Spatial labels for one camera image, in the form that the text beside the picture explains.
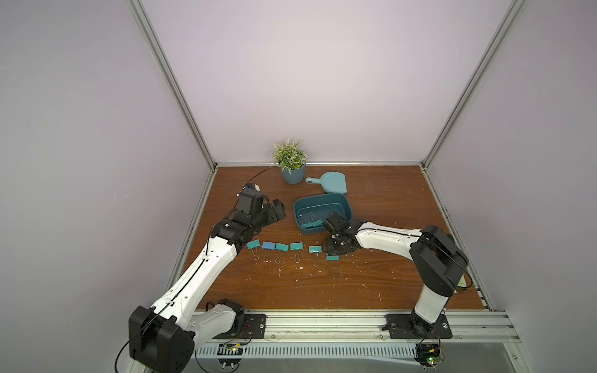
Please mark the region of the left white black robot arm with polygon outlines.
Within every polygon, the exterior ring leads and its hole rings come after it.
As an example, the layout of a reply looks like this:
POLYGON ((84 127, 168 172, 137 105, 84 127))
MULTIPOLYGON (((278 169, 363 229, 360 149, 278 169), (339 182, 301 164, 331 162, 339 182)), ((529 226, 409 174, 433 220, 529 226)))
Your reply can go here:
POLYGON ((150 307, 139 306, 128 321, 128 372, 181 372, 196 348, 222 334, 241 337, 244 308, 228 299, 197 319, 200 301, 242 248, 263 228, 285 219, 285 207, 249 183, 234 208, 209 231, 203 250, 181 277, 150 307))

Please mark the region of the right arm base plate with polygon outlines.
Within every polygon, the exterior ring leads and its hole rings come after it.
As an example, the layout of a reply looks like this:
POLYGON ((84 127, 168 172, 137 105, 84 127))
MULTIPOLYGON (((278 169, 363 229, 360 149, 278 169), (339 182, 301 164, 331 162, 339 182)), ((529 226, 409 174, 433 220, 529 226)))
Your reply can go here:
POLYGON ((415 314, 386 314, 382 331, 388 331, 391 339, 452 339, 453 334, 444 313, 434 323, 427 323, 415 314))

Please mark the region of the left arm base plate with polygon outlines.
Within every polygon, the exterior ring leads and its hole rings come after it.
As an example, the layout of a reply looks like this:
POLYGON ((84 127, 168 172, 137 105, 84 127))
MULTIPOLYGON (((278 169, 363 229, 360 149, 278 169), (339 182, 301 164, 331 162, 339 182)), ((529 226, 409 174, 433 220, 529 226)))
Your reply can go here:
POLYGON ((228 332, 217 336, 225 340, 250 340, 264 339, 267 326, 267 316, 259 313, 245 314, 241 319, 236 319, 233 327, 228 332))

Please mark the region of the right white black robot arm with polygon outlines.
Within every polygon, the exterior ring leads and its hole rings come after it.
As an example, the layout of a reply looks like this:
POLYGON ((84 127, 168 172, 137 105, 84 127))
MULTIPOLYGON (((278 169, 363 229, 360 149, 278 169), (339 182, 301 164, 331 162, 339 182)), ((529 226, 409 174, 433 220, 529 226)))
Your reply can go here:
POLYGON ((411 312, 410 320, 415 326, 435 326, 460 281, 468 275, 467 256, 436 225, 423 229, 390 228, 358 219, 348 221, 332 213, 323 227, 330 233, 324 246, 331 256, 358 249, 380 250, 413 262, 424 283, 411 312))

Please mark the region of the blue binder clip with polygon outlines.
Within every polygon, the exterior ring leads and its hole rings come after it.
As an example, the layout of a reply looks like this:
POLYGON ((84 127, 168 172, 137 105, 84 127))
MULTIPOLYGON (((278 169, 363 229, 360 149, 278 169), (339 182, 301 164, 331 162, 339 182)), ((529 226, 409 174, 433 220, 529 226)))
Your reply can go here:
POLYGON ((263 242, 261 247, 264 250, 263 261, 267 263, 269 261, 270 253, 275 251, 276 244, 274 242, 263 242))

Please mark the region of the dark teal storage box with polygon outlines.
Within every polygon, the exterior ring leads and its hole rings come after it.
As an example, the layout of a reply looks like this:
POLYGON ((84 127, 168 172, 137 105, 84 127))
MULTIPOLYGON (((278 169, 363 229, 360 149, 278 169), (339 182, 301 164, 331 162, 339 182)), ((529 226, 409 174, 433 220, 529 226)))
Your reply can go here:
POLYGON ((325 222, 332 211, 341 215, 346 220, 351 220, 353 216, 351 205, 343 194, 320 194, 300 198, 294 203, 293 211, 295 223, 303 235, 324 233, 326 229, 323 225, 319 228, 300 228, 299 216, 301 214, 307 215, 310 212, 319 213, 322 216, 323 222, 325 222))

